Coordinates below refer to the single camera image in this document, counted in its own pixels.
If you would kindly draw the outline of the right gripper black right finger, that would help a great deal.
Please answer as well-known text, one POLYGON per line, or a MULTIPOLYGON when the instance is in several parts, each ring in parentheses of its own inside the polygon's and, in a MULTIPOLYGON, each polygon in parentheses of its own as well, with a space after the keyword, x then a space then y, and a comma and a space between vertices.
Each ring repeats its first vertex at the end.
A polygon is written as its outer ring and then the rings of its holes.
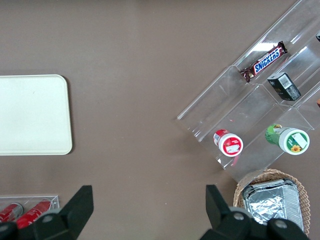
POLYGON ((244 212, 230 210, 217 186, 207 185, 205 206, 211 228, 202 240, 307 240, 294 222, 272 218, 267 225, 256 222, 244 212))

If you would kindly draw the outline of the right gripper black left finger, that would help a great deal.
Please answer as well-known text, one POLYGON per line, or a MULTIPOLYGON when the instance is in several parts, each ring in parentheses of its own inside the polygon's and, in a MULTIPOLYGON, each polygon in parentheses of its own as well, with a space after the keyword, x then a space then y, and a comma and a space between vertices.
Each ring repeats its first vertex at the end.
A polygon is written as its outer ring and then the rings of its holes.
POLYGON ((83 185, 58 213, 48 213, 19 229, 15 222, 0 224, 2 240, 76 240, 94 211, 93 188, 83 185))

